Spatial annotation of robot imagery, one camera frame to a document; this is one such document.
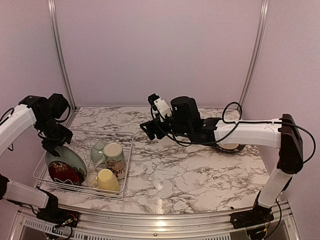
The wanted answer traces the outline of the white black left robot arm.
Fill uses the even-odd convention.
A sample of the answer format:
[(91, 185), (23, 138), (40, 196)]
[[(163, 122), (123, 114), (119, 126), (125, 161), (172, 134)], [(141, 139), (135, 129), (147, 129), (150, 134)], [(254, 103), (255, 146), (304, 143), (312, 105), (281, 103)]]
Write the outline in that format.
[(32, 169), (42, 152), (58, 156), (56, 147), (70, 144), (73, 133), (64, 126), (70, 113), (68, 100), (53, 93), (28, 95), (0, 117), (0, 199), (43, 209), (53, 223), (63, 219), (63, 211), (33, 186)]

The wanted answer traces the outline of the striped rim cream plate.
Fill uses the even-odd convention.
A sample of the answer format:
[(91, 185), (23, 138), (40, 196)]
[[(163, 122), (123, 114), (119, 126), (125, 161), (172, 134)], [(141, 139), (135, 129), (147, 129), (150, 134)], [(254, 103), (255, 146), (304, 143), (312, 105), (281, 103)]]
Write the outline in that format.
[(228, 153), (228, 154), (233, 154), (233, 153), (238, 153), (242, 151), (245, 148), (244, 144), (220, 144), (216, 145), (215, 149), (217, 149), (220, 152), (223, 153)]

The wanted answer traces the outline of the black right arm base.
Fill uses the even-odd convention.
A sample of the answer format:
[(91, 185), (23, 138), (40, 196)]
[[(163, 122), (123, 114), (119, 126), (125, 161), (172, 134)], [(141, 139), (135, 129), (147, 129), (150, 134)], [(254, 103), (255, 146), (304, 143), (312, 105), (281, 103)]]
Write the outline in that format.
[(256, 205), (251, 210), (239, 211), (230, 215), (230, 223), (234, 229), (246, 228), (268, 223), (274, 220), (271, 208)]

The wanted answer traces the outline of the pale green floral plate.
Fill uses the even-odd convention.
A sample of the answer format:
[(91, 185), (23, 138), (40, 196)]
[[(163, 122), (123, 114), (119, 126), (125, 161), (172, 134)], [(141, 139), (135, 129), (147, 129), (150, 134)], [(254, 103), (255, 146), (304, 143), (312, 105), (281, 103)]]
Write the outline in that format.
[(87, 178), (87, 167), (82, 158), (76, 152), (66, 146), (58, 146), (55, 150), (60, 154), (60, 156), (53, 156), (49, 152), (45, 153), (45, 162), (47, 168), (53, 161), (61, 161), (65, 164), (68, 164), (78, 173), (82, 184)]

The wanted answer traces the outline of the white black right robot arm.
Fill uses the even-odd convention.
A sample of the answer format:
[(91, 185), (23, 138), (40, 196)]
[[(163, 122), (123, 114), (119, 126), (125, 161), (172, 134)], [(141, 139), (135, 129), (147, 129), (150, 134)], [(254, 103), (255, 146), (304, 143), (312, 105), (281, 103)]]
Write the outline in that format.
[(257, 206), (247, 214), (252, 224), (260, 223), (267, 216), (267, 209), (286, 189), (293, 175), (303, 168), (301, 128), (290, 114), (269, 120), (227, 120), (224, 116), (201, 118), (192, 97), (179, 96), (167, 104), (154, 93), (147, 100), (152, 119), (140, 124), (140, 128), (150, 140), (168, 137), (182, 145), (210, 146), (223, 151), (228, 145), (255, 146), (260, 153), (271, 148), (278, 150), (275, 166), (266, 165), (270, 176), (257, 197)]

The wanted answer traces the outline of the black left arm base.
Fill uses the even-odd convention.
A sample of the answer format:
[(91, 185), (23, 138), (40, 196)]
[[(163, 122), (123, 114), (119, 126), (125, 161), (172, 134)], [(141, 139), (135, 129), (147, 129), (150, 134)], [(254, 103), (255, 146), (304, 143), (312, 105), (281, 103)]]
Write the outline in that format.
[(78, 225), (80, 213), (78, 211), (63, 209), (59, 207), (57, 209), (40, 208), (37, 211), (36, 217), (40, 220), (53, 223), (58, 228), (64, 226), (76, 228)]

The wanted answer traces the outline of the red floral plate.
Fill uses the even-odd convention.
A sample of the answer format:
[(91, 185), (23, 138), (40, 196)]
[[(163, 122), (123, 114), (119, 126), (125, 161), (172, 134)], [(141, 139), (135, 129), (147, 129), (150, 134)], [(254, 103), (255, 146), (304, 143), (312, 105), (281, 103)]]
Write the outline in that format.
[(80, 186), (82, 179), (68, 164), (62, 161), (52, 161), (48, 166), (48, 173), (56, 183)]

